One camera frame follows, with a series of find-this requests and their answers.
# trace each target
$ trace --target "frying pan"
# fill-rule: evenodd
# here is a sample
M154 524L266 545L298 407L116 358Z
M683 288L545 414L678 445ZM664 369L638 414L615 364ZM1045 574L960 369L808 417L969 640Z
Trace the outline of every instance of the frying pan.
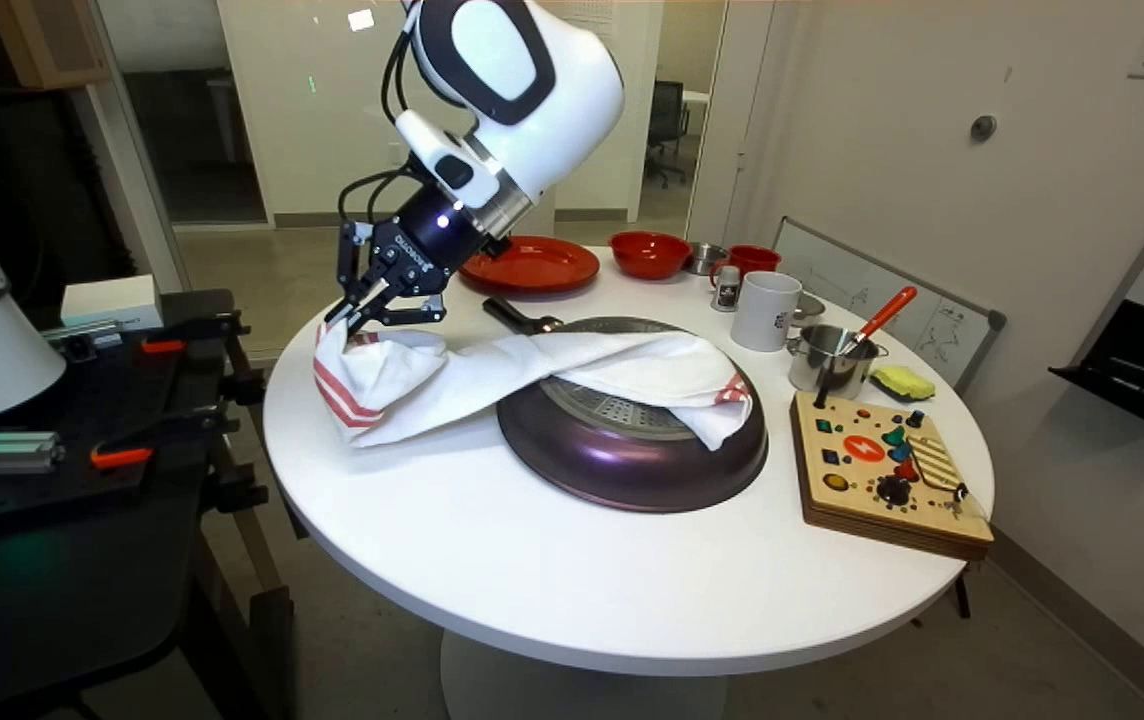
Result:
M677 332L638 316L559 324L528 321L508 299L483 307L519 332ZM692 513L748 490L768 462L763 403L716 452L664 407L541 379L494 403L500 438L546 483L624 513Z

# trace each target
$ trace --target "white cloth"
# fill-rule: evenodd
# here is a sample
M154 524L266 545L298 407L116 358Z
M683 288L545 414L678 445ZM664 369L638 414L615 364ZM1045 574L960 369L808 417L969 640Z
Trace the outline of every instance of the white cloth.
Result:
M750 414L737 364L689 332L546 332L446 349L431 332L388 330L349 341L320 330L315 388L350 447L395 445L559 376L609 396L668 407L718 447Z

